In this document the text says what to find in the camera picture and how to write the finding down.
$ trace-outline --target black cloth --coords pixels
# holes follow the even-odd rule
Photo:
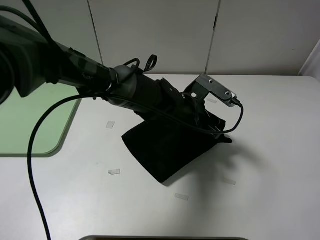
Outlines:
[[[214,117],[219,123],[217,127],[223,130],[226,122]],[[160,183],[216,144],[232,143],[223,134],[214,139],[163,118],[144,121],[125,133],[122,139],[138,162]]]

